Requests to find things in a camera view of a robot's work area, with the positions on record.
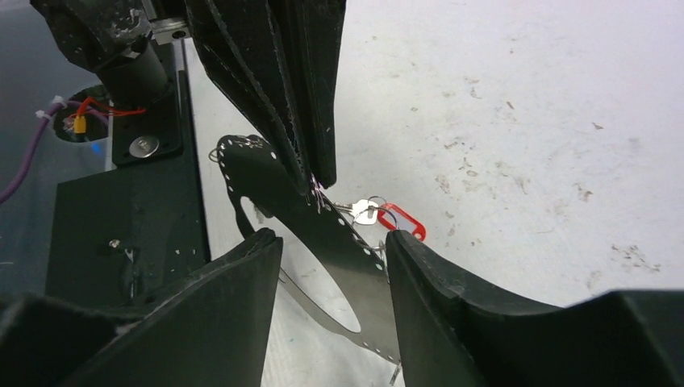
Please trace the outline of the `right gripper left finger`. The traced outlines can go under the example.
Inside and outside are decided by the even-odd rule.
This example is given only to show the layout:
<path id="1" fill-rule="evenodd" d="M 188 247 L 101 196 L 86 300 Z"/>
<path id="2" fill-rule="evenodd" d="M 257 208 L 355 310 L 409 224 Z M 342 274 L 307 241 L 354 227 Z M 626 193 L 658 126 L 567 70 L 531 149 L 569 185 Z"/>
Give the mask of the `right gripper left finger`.
<path id="1" fill-rule="evenodd" d="M 4 386 L 258 386 L 283 241 L 263 228 L 130 305 L 1 298 Z"/>

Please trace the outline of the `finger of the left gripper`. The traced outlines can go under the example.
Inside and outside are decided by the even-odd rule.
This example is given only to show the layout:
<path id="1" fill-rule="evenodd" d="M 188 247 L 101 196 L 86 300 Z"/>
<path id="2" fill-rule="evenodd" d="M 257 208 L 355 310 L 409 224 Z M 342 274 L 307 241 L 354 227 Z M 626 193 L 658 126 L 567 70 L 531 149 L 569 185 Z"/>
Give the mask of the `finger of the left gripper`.
<path id="1" fill-rule="evenodd" d="M 325 189 L 337 180 L 334 102 L 345 1 L 270 1 L 284 44 L 307 166 Z"/>
<path id="2" fill-rule="evenodd" d="M 186 1 L 206 74 L 273 147 L 297 193 L 312 184 L 285 47 L 269 1 Z"/>

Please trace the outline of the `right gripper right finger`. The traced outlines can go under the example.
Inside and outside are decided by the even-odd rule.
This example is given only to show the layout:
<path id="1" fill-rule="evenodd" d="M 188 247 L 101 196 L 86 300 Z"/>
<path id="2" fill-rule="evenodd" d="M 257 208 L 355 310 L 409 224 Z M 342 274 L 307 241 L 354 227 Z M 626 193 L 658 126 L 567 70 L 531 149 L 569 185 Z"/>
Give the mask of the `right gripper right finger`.
<path id="1" fill-rule="evenodd" d="M 614 290 L 569 307 L 503 289 L 405 231 L 386 237 L 408 386 L 680 386 L 683 293 Z"/>

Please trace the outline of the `metal key holder ring plate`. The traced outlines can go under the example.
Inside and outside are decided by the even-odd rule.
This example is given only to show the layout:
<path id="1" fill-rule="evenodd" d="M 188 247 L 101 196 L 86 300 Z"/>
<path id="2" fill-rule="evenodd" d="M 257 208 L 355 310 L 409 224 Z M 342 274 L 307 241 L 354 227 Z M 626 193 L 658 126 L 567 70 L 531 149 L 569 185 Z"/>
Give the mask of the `metal key holder ring plate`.
<path id="1" fill-rule="evenodd" d="M 282 238 L 264 386 L 400 386 L 389 282 L 380 253 L 321 192 L 301 195 L 257 135 L 211 147 L 236 235 Z"/>

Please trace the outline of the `red tagged key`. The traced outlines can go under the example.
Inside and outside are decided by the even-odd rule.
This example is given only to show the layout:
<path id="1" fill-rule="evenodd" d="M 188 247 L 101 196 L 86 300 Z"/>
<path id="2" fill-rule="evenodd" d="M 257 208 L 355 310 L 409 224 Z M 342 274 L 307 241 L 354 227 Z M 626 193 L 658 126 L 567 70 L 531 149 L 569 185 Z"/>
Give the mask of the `red tagged key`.
<path id="1" fill-rule="evenodd" d="M 427 228 L 417 218 L 381 196 L 373 195 L 352 203 L 333 202 L 332 205 L 351 218 L 353 227 L 380 224 L 388 231 L 407 231 L 421 242 L 427 238 Z"/>

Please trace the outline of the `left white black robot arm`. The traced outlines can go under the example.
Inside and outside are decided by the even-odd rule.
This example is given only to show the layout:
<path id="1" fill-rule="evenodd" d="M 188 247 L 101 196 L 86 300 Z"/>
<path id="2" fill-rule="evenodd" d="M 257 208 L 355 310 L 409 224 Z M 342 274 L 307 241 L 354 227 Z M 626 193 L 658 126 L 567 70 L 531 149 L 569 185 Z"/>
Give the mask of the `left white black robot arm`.
<path id="1" fill-rule="evenodd" d="M 209 79 L 273 146 L 300 194 L 336 183 L 334 102 L 343 1 L 35 1 L 62 54 L 117 103 L 151 106 L 148 75 L 114 75 L 183 22 Z"/>

